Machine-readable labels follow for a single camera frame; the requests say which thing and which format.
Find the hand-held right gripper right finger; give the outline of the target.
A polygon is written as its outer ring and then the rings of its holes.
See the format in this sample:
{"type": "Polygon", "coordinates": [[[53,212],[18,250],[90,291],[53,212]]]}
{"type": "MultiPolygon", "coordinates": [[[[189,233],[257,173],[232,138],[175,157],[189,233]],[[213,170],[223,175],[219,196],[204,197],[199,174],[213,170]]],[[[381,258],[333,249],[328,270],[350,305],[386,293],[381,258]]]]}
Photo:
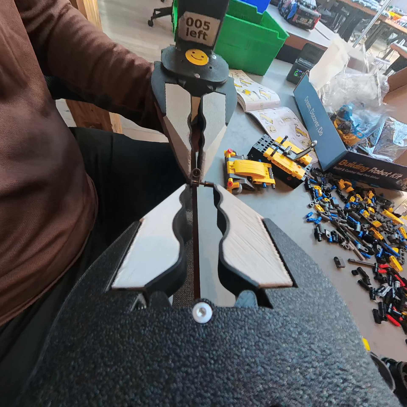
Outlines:
{"type": "Polygon", "coordinates": [[[264,218],[220,185],[213,188],[219,242],[218,276],[230,292],[292,287],[264,218]]]}

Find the person's black trousers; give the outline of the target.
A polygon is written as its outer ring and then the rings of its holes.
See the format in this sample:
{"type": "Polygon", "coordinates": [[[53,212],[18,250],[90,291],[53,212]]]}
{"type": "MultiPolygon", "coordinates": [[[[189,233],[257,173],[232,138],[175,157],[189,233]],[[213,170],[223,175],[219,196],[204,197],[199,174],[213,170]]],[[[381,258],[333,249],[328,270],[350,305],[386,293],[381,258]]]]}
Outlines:
{"type": "Polygon", "coordinates": [[[65,298],[87,268],[134,221],[185,183],[169,143],[102,130],[70,130],[97,190],[98,215],[75,264],[32,305],[1,325],[1,406],[12,406],[19,396],[65,298]]]}

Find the grey desk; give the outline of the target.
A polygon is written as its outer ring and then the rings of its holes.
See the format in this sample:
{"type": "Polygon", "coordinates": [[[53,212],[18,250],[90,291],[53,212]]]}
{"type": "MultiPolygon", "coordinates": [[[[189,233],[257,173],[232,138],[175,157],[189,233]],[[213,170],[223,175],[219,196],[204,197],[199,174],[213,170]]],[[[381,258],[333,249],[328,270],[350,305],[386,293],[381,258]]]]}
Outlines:
{"type": "Polygon", "coordinates": [[[296,272],[301,276],[300,282],[295,278],[298,287],[287,289],[283,299],[272,302],[273,309],[266,309],[277,323],[267,336],[270,346],[278,346],[287,358],[279,362],[272,357],[275,372],[279,379],[292,381],[279,386],[277,394],[298,389],[290,400],[295,406],[398,406],[393,394],[385,395],[389,388],[381,377],[362,384],[367,373],[361,373],[350,387],[339,381],[344,374],[354,378],[356,369],[362,372],[364,360],[378,375],[362,338],[375,355],[406,361],[406,335],[389,322],[375,323],[375,303],[352,275],[351,264],[336,268],[334,256],[345,261],[353,256],[338,245],[315,240],[313,224],[304,218],[310,210],[304,186],[291,189],[277,180],[274,190],[245,191],[237,198],[276,224],[282,231],[279,243],[288,238],[295,242],[287,252],[295,266],[303,264],[296,272]]]}

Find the toy race car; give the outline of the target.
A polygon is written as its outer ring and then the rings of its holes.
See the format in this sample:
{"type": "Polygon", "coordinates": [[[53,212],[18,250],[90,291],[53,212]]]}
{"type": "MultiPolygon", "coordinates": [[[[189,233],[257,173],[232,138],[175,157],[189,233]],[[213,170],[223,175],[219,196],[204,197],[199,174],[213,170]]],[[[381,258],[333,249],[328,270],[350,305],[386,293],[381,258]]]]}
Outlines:
{"type": "Polygon", "coordinates": [[[315,0],[281,0],[277,8],[288,23],[302,29],[313,30],[321,18],[315,0]]]}

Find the pile of small building pieces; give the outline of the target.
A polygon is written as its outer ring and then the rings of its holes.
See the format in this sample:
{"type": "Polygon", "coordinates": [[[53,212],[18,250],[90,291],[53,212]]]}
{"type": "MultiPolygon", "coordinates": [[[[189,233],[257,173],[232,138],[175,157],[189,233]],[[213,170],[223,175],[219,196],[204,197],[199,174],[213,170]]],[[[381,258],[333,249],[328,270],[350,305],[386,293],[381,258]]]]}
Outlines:
{"type": "Polygon", "coordinates": [[[394,212],[394,202],[373,188],[311,168],[304,181],[316,241],[326,240],[349,251],[361,289],[374,303],[376,324],[388,322],[407,331],[406,217],[394,212]]]}

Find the wood edged table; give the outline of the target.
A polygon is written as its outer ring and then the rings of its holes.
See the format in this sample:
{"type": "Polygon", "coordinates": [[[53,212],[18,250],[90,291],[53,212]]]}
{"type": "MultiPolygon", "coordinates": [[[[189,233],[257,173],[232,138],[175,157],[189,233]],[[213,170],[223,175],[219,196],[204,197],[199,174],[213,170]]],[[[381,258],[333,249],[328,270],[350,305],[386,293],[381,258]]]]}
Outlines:
{"type": "MultiPolygon", "coordinates": [[[[339,6],[344,8],[349,13],[348,17],[340,26],[337,33],[342,39],[350,38],[354,28],[363,17],[367,17],[369,21],[371,21],[378,13],[378,11],[371,10],[355,1],[340,0],[331,2],[339,3],[339,6]]],[[[289,34],[289,37],[286,39],[283,47],[275,57],[277,60],[293,64],[304,45],[307,43],[310,43],[322,50],[326,50],[331,41],[336,38],[337,34],[321,21],[316,24],[313,30],[306,30],[288,23],[282,17],[282,15],[279,14],[277,6],[275,5],[269,4],[267,7],[267,12],[289,34]]]]}

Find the person's left forearm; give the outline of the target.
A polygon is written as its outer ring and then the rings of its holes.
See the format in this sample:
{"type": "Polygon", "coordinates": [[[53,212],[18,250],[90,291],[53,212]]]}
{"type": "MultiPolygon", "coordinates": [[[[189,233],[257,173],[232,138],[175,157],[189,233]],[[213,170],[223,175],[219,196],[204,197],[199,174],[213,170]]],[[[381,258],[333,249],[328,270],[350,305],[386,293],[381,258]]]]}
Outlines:
{"type": "Polygon", "coordinates": [[[15,1],[39,66],[86,102],[164,132],[153,64],[115,43],[69,1],[15,1]]]}

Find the black chair base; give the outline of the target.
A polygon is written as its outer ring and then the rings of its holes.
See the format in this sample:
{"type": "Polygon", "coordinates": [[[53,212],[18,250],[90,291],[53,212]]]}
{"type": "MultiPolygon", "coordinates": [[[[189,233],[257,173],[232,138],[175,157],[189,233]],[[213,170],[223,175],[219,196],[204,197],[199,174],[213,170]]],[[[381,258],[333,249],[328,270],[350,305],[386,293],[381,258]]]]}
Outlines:
{"type": "Polygon", "coordinates": [[[153,10],[152,16],[147,21],[148,26],[153,27],[154,26],[154,21],[156,19],[163,18],[163,17],[166,17],[166,16],[170,16],[171,17],[171,23],[173,23],[173,19],[174,19],[173,18],[173,5],[174,5],[174,1],[172,1],[171,6],[155,8],[153,10]]]}

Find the black rubber tyre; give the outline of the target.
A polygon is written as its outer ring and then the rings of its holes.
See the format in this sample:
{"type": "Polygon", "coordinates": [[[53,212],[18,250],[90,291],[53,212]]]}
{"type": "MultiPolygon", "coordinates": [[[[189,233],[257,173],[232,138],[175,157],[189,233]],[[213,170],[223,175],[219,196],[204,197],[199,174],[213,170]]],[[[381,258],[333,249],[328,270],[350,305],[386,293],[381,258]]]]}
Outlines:
{"type": "Polygon", "coordinates": [[[389,368],[390,373],[395,382],[395,394],[401,398],[407,398],[407,362],[396,361],[391,358],[384,357],[382,362],[389,368]]]}

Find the open instruction booklet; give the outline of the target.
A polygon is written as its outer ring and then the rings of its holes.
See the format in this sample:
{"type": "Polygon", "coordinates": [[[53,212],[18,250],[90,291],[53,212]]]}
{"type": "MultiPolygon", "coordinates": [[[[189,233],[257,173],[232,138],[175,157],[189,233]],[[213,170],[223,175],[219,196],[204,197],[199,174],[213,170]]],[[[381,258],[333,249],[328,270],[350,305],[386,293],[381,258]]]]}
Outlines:
{"type": "Polygon", "coordinates": [[[230,69],[229,76],[234,80],[243,111],[252,115],[272,140],[287,136],[287,141],[300,150],[309,147],[311,138],[306,127],[291,109],[282,106],[275,91],[255,82],[242,70],[230,69]]]}

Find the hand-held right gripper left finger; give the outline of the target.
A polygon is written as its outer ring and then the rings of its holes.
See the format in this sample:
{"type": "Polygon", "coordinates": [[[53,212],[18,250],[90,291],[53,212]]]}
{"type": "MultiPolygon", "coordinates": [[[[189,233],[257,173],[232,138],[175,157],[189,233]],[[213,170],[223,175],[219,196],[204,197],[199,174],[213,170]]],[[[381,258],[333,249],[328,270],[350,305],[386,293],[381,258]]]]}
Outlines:
{"type": "Polygon", "coordinates": [[[190,186],[183,184],[140,219],[113,279],[113,290],[148,296],[162,291],[171,297],[182,287],[187,277],[185,244],[191,238],[186,210],[190,193],[190,186]]]}

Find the dark grey gear wheel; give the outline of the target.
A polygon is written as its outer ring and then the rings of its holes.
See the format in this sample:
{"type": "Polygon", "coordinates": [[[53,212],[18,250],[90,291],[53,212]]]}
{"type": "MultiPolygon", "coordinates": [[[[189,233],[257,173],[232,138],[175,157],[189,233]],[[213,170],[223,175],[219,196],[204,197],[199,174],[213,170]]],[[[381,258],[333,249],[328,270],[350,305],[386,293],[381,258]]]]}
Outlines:
{"type": "Polygon", "coordinates": [[[381,358],[379,358],[374,352],[369,351],[369,355],[376,365],[381,377],[384,379],[385,383],[388,385],[389,389],[391,392],[394,393],[396,389],[396,384],[394,381],[394,378],[390,372],[390,369],[388,366],[382,361],[381,358]]]}

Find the dark blue kit box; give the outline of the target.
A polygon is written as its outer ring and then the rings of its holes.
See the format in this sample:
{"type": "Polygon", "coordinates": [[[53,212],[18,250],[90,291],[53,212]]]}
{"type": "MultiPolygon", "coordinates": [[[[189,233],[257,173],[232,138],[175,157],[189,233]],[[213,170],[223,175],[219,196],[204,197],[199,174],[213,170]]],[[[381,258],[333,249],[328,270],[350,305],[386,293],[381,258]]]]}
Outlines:
{"type": "Polygon", "coordinates": [[[293,95],[311,139],[317,141],[315,151],[323,171],[375,187],[406,192],[406,166],[352,152],[345,147],[309,82],[308,74],[298,82],[293,95]]]}

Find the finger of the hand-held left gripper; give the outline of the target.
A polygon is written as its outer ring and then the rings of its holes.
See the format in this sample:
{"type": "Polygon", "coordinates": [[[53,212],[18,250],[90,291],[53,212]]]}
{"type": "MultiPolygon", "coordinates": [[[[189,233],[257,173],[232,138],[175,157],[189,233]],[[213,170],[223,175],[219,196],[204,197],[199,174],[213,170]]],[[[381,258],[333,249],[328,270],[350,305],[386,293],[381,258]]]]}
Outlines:
{"type": "Polygon", "coordinates": [[[201,97],[200,119],[202,124],[198,167],[203,179],[226,132],[226,96],[217,92],[204,94],[201,97]]]}
{"type": "Polygon", "coordinates": [[[191,185],[192,145],[190,93],[178,84],[165,84],[166,133],[178,165],[186,181],[191,185]]]}

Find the black block with yellow beams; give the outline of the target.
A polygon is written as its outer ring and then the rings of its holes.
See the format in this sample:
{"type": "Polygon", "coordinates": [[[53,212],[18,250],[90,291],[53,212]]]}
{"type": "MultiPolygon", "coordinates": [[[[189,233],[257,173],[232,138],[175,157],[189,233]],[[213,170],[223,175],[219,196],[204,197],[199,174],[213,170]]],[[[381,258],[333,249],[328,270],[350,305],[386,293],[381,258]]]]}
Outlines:
{"type": "Polygon", "coordinates": [[[292,189],[300,186],[308,176],[312,167],[312,157],[309,153],[314,150],[317,141],[301,150],[288,137],[272,139],[264,134],[248,152],[248,159],[261,161],[272,165],[274,176],[292,189]]]}

